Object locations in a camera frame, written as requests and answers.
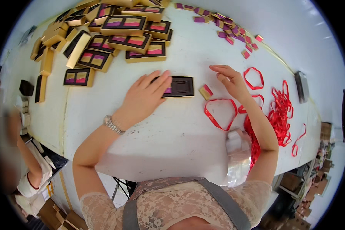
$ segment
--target white tile floor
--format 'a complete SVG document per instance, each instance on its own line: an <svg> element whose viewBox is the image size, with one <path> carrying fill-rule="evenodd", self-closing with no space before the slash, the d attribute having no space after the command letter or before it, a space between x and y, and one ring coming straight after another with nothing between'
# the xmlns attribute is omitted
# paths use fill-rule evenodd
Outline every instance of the white tile floor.
<svg viewBox="0 0 345 230"><path fill-rule="evenodd" d="M73 168L72 168L72 162L68 162L68 164L62 169L63 175L64 175L64 182L65 186L67 188L68 196L70 203L73 207L73 210L75 213L77 213L79 216L83 217L82 211L81 211L81 204L78 199L78 195L75 190L75 184L74 184L74 178L73 178ZM115 180L109 176L105 175L103 173L98 173L99 177L108 193L108 195L111 197L114 193L116 182ZM53 179L53 188L54 188L54 195L52 195L52 200L66 213L69 213L70 208L67 202L67 199L65 197L64 190L62 188L60 174L58 173ZM115 199L114 199L114 205L116 208L119 208L123 206L127 201L127 196L120 191L117 191Z"/></svg>

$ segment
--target white lace sleeve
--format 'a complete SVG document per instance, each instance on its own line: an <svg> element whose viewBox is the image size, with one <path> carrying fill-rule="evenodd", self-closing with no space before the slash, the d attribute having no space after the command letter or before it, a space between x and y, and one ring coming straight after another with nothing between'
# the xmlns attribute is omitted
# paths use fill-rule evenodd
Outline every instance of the white lace sleeve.
<svg viewBox="0 0 345 230"><path fill-rule="evenodd" d="M121 208L117 210L106 194L85 194L80 198L80 207L90 230L119 230L119 226L122 226L122 211L119 212Z"/></svg>
<svg viewBox="0 0 345 230"><path fill-rule="evenodd" d="M238 187L222 187L248 216L251 227L259 224L270 198L272 186L263 181L248 181Z"/></svg>

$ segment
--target plastic bag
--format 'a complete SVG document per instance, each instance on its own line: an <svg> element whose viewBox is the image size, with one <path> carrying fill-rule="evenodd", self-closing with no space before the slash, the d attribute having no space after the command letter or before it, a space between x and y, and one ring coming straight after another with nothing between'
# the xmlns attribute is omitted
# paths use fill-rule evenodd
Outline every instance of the plastic bag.
<svg viewBox="0 0 345 230"><path fill-rule="evenodd" d="M223 186L236 187L242 184L251 167L252 141L240 129L232 130L226 139L227 175Z"/></svg>

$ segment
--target lace blouse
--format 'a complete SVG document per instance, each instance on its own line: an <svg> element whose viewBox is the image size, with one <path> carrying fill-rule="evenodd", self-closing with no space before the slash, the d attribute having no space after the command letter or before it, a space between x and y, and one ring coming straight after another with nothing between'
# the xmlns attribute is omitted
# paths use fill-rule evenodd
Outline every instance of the lace blouse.
<svg viewBox="0 0 345 230"><path fill-rule="evenodd" d="M248 181L234 188L222 188L248 216L251 227L257 226L269 200L271 185L262 181ZM80 198L80 202L90 230L123 230L124 207L116 209L108 195L88 193ZM140 230L166 230L192 216L227 230L236 229L221 206L196 181L143 193L137 198L137 207Z"/></svg>

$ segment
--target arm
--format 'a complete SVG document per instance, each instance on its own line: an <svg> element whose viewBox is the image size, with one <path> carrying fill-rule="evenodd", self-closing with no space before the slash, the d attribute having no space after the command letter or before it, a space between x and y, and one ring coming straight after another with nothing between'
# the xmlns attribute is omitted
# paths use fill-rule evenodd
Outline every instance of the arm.
<svg viewBox="0 0 345 230"><path fill-rule="evenodd" d="M17 147L29 170L28 180L33 187L38 188L42 179L42 168L19 135L18 127L20 126L20 122L18 112L14 111L8 120L9 139L12 143L16 141Z"/></svg>
<svg viewBox="0 0 345 230"><path fill-rule="evenodd" d="M278 142L275 131L260 107L246 88L241 74L229 66L210 66L227 91L246 109L254 134L258 139L261 154L248 174L247 180L261 180L272 183L278 159Z"/></svg>
<svg viewBox="0 0 345 230"><path fill-rule="evenodd" d="M165 101L161 99L172 82L170 72L160 71L139 78L127 92L123 105L112 115L115 125L126 131L150 116ZM119 137L105 125L101 125L78 147L73 158L73 175L78 197L91 192L107 194L95 170L95 165L105 154L107 148Z"/></svg>

